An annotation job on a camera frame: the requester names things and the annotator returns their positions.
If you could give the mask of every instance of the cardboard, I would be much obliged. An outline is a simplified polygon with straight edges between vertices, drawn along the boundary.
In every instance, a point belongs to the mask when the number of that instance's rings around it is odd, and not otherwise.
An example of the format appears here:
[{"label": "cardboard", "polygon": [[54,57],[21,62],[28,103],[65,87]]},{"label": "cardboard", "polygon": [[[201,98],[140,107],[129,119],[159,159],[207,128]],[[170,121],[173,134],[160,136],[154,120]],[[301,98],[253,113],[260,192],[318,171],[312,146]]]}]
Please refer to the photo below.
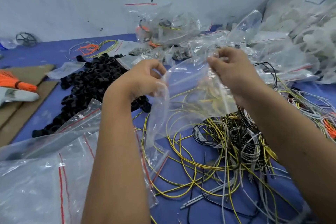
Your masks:
[{"label": "cardboard", "polygon": [[34,102],[23,102],[21,107],[7,120],[0,130],[0,147],[5,146],[14,139],[21,128],[26,124],[30,117],[36,112],[47,96],[55,88],[58,82],[41,82],[37,88],[40,98]]},{"label": "cardboard", "polygon": [[[44,65],[36,67],[15,67],[5,69],[11,71],[20,81],[38,86],[45,78],[45,73],[54,69],[54,65]],[[7,120],[20,108],[22,102],[6,103],[0,108],[0,129],[6,124]]]}]

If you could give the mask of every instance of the table surface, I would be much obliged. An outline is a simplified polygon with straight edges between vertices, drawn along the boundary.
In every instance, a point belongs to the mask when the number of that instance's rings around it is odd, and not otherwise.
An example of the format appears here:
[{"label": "table surface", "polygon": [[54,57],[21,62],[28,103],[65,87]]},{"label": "table surface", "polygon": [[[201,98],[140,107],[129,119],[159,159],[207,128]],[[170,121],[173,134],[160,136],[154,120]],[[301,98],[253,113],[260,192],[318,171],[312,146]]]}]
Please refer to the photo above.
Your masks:
[{"label": "table surface", "polygon": [[[0,69],[5,66],[11,67],[25,67],[25,66],[39,66],[44,64],[54,64],[56,67],[61,67],[64,62],[68,60],[65,58],[65,54],[69,53],[69,48],[75,44],[79,44],[85,40],[96,40],[102,42],[104,40],[114,39],[114,40],[128,40],[136,41],[134,34],[125,34],[125,35],[114,35],[107,37],[97,37],[91,39],[74,39],[74,40],[65,40],[65,41],[56,41],[56,42],[46,42],[39,43],[33,48],[24,48],[18,47],[13,50],[8,50],[2,52],[4,58],[0,60]],[[336,87],[335,85],[316,85],[312,82],[297,83],[295,85],[297,88],[308,91],[310,93],[320,95],[330,99],[331,103],[336,106]],[[70,94],[71,89],[62,90],[61,86],[58,85],[54,91],[49,95],[45,102],[40,106],[32,118],[26,123],[22,128],[20,133],[16,136],[13,142],[19,142],[31,137],[31,132],[34,129],[42,129],[47,124],[51,123],[53,118],[61,112],[61,99],[66,95]],[[132,113],[132,116],[136,116],[140,110],[137,110]],[[134,124],[138,128],[142,128],[144,125],[146,114],[143,113],[134,120]],[[191,130],[184,131],[183,136],[188,136],[191,134]],[[170,149],[170,145],[166,139],[160,139],[157,141],[162,147]],[[194,141],[192,137],[183,140],[182,145],[193,155],[196,162],[203,163],[204,152],[206,152],[206,161],[212,160],[217,157],[217,151],[199,145]],[[178,159],[177,155],[170,150],[170,156]],[[274,163],[275,167],[282,168],[279,164]],[[189,170],[190,176],[193,175],[193,171]],[[182,166],[171,159],[168,159],[164,165],[161,175],[166,179],[186,184],[190,182],[190,179],[185,174]],[[251,184],[247,177],[243,178],[244,188],[249,193],[250,197],[254,200],[257,200],[257,189],[254,184]],[[167,182],[161,180],[160,178],[155,181],[156,186],[165,191],[175,186],[168,184]],[[277,177],[276,179],[269,179],[269,184],[271,187],[275,188],[284,198],[290,201],[298,210],[301,210],[303,199],[300,196],[299,191],[293,185],[291,180]],[[204,187],[208,190],[216,187],[217,184],[213,181],[207,181],[204,184]],[[170,195],[179,195],[186,191],[186,189],[181,189],[177,192],[172,192]],[[198,196],[201,194],[199,188],[194,188],[192,196]],[[180,210],[180,207],[183,203],[187,202],[190,199],[191,192],[188,192],[185,196],[179,197],[176,199],[169,199],[162,196],[158,196],[159,204],[151,209],[152,216],[160,223],[176,223],[179,224],[179,221],[182,224],[187,223],[187,209]],[[280,197],[276,197],[277,209],[279,216],[285,219],[292,219],[296,216],[296,212],[285,203]],[[221,202],[220,198],[215,199],[217,202]],[[243,190],[239,188],[233,194],[233,203],[237,211],[245,214],[253,214],[255,207],[251,201],[246,197]],[[238,223],[236,217],[233,213],[225,211],[225,220],[226,223]],[[248,223],[249,219],[240,217],[241,222]],[[205,200],[201,200],[198,203],[192,205],[190,209],[190,223],[222,223],[221,218],[221,208],[212,205]],[[252,223],[266,223],[266,218],[262,213],[252,221]]]}]

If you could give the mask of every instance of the hand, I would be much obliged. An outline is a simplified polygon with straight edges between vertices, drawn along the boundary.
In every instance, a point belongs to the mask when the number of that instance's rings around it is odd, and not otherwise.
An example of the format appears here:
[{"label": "hand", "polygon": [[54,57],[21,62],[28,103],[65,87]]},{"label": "hand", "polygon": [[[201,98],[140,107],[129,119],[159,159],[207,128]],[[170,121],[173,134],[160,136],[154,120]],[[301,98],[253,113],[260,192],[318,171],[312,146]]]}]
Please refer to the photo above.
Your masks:
[{"label": "hand", "polygon": [[219,57],[227,57],[226,61],[210,57],[208,63],[218,74],[222,83],[229,87],[238,105],[244,106],[244,99],[254,89],[267,87],[259,77],[254,66],[242,50],[227,47],[218,51]]},{"label": "hand", "polygon": [[166,73],[165,67],[156,59],[142,60],[128,72],[115,80],[108,88],[107,94],[116,92],[130,102],[143,95],[153,95],[160,84],[160,78]]}]

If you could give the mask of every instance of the person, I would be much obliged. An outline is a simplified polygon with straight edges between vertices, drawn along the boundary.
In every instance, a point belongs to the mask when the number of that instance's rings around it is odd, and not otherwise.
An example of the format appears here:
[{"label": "person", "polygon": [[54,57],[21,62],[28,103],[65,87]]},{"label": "person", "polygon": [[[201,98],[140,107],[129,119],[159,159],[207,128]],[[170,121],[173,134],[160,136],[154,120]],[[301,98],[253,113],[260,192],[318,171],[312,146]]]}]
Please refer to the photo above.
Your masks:
[{"label": "person", "polygon": [[[208,63],[231,89],[271,149],[292,177],[322,223],[334,223],[336,145],[307,117],[268,87],[247,55],[223,48]],[[82,224],[150,223],[144,176],[139,158],[130,103],[153,94],[166,69],[157,60],[144,60],[106,90]]]}]

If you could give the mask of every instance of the black rubber ring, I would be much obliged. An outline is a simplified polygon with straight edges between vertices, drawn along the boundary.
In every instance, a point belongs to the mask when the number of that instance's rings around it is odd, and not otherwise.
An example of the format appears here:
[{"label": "black rubber ring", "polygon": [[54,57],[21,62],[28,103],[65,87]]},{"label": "black rubber ring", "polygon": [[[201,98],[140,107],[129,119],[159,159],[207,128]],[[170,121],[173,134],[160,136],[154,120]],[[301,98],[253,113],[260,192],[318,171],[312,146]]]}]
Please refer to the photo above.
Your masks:
[{"label": "black rubber ring", "polygon": [[15,83],[15,85],[14,85],[14,88],[19,89],[19,88],[18,88],[18,85],[19,85],[20,82],[22,82],[22,81],[17,81],[17,82]]}]

